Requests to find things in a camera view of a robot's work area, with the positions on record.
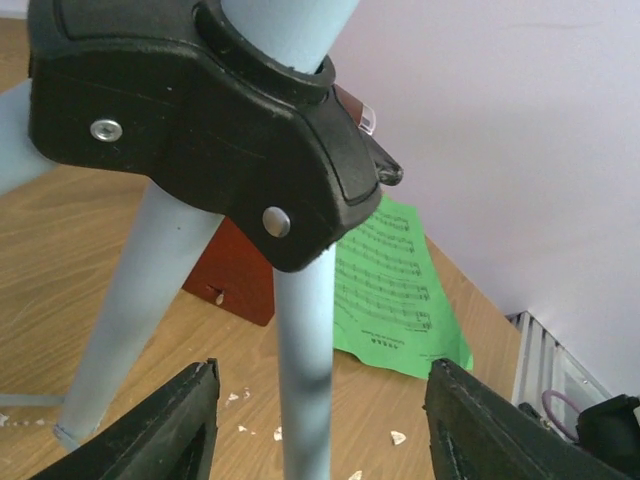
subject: green sheet music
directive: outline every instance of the green sheet music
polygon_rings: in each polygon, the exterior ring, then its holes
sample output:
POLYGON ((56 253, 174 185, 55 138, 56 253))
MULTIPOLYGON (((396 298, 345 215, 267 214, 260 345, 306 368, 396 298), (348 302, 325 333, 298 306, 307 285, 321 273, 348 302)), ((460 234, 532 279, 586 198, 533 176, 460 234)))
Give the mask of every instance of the green sheet music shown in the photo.
POLYGON ((335 348, 419 378, 442 357, 473 367, 414 207, 383 197, 336 257, 335 348))

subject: tripod leg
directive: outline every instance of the tripod leg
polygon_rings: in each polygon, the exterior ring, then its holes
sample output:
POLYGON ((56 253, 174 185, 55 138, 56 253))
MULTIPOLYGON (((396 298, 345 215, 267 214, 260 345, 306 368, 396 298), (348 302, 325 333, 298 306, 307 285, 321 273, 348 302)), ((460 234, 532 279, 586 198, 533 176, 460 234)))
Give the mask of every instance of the tripod leg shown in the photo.
POLYGON ((56 166, 29 140, 30 91, 27 81, 0 95, 0 196, 56 166))
POLYGON ((63 445, 97 428, 223 218, 149 184, 55 428, 63 445))
POLYGON ((253 45, 298 72, 314 73, 360 0, 222 0, 253 45))
POLYGON ((274 271, 285 480, 329 480, 335 245, 274 271))

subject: black plastic hub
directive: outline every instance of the black plastic hub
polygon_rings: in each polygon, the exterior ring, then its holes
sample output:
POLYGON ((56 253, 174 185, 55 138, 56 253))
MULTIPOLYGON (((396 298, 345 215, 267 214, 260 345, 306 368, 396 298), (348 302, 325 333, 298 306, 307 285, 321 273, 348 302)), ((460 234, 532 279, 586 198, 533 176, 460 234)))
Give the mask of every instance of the black plastic hub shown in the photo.
POLYGON ((332 88, 279 65, 225 19, 219 0, 30 3, 30 137, 51 160, 150 177, 229 216, 271 264, 306 266, 377 208, 371 148, 332 88), (96 120, 117 122, 114 142, 96 120), (283 238, 264 228, 284 210, 283 238))

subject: black plastic clamp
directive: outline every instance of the black plastic clamp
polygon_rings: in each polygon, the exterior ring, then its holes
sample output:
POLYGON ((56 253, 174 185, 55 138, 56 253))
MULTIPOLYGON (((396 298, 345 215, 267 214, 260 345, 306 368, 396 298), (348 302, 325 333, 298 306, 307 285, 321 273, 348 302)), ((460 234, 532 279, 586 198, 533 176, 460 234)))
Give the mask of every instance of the black plastic clamp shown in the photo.
POLYGON ((450 360, 433 362, 425 398, 438 480, 625 480, 544 428, 450 360))
POLYGON ((30 137, 51 160, 146 175, 229 216, 282 271, 377 208, 386 153, 340 103, 328 57, 313 75, 274 62, 219 0, 41 0, 28 25, 30 137))
POLYGON ((209 480, 219 397, 216 360, 192 363, 31 480, 209 480))

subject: metal rivet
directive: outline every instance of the metal rivet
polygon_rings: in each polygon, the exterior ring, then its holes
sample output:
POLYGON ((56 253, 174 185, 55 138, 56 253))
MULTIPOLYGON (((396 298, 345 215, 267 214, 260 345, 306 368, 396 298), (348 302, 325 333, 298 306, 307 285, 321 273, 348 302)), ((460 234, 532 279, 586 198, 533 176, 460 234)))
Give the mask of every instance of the metal rivet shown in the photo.
POLYGON ((91 135, 101 142, 115 142, 122 136, 122 127, 115 120, 96 120, 91 124, 91 135))
POLYGON ((291 219, 278 207, 269 207, 264 211, 262 224, 269 235, 276 238, 286 237, 291 230, 291 219))

